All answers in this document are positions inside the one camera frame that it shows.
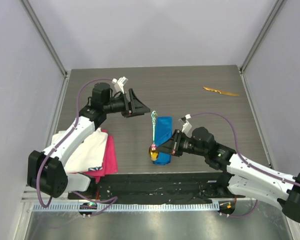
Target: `white wall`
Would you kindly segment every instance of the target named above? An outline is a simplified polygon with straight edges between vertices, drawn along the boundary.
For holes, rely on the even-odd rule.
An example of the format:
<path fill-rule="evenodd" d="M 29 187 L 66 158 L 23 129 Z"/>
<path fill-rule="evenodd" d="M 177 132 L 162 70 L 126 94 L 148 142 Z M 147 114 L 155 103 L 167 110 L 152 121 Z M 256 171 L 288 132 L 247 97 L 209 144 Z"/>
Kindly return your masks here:
<path fill-rule="evenodd" d="M 28 155 L 48 136 L 62 75 L 18 0 L 0 0 L 0 240 L 13 239 Z"/>
<path fill-rule="evenodd" d="M 276 168 L 300 173 L 300 1 L 286 1 L 246 70 Z"/>
<path fill-rule="evenodd" d="M 242 65 L 275 0 L 30 0 L 70 69 Z"/>

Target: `knife blade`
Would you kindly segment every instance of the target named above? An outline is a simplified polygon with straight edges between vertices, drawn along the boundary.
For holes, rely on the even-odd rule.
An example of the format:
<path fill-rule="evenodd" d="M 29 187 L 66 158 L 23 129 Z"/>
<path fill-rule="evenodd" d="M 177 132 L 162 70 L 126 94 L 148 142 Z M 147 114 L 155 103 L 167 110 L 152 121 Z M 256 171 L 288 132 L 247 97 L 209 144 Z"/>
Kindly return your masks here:
<path fill-rule="evenodd" d="M 228 96 L 233 96 L 233 97 L 239 96 L 239 94 L 237 94 L 237 93 L 232 93 L 232 92 L 228 92 L 228 91 L 221 91 L 221 90 L 214 89 L 214 88 L 207 87 L 207 86 L 204 86 L 203 88 L 207 91 L 215 92 L 215 93 L 219 93 L 219 94 L 223 94 L 223 95 L 228 95 Z"/>

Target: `folded white towel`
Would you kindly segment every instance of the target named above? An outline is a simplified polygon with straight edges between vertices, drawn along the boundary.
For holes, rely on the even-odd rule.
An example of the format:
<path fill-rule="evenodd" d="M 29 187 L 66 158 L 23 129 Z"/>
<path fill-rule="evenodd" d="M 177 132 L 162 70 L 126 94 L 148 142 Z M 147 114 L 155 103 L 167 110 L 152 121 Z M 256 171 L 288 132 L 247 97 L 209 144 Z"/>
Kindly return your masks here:
<path fill-rule="evenodd" d="M 52 143 L 57 141 L 64 132 L 65 131 L 59 131 L 57 134 L 53 135 Z M 64 166 L 65 172 L 78 173 L 101 170 L 107 139 L 108 133 L 102 132 L 101 128 L 98 128 L 73 152 Z"/>

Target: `gray wood surface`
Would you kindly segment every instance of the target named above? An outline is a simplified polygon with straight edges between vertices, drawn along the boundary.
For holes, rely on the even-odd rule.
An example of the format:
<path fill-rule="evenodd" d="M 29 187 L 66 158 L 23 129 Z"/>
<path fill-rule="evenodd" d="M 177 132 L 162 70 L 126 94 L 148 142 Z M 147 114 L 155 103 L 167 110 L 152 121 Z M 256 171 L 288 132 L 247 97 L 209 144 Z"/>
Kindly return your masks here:
<path fill-rule="evenodd" d="M 80 87 L 87 81 L 106 77 L 129 79 L 126 91 L 133 88 L 136 96 L 159 116 L 172 116 L 173 128 L 182 129 L 178 122 L 186 114 L 216 112 L 229 118 L 236 129 L 239 148 L 243 155 L 267 165 L 266 155 L 249 106 L 249 102 L 237 66 L 182 66 L 75 69 L 71 71 L 58 131 L 65 130 L 73 122 L 76 98 Z M 93 84 L 82 92 L 80 106 L 87 103 Z M 240 96 L 227 96 L 206 91 L 203 86 Z M 190 120 L 192 130 L 204 126 L 214 134 L 217 142 L 235 147 L 234 136 L 228 123 L 220 117 L 201 115 Z M 109 114 L 101 126 L 114 136 L 115 151 L 120 173 L 154 172 L 215 172 L 200 156 L 184 154 L 172 157 L 171 163 L 153 164 L 148 155 L 152 143 L 150 114 L 123 118 L 120 113 Z"/>

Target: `red towel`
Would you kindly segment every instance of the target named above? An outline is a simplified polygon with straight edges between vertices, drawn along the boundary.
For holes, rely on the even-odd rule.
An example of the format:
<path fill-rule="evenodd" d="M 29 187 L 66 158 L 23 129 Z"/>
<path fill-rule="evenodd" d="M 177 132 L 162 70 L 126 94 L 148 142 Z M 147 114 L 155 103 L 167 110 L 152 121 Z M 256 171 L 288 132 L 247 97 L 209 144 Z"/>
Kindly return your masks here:
<path fill-rule="evenodd" d="M 86 171 L 85 174 L 95 177 L 95 181 L 99 182 L 101 177 L 108 174 L 116 174 L 118 172 L 118 162 L 115 151 L 114 136 L 108 134 L 108 139 L 105 146 L 102 169 L 98 171 Z"/>

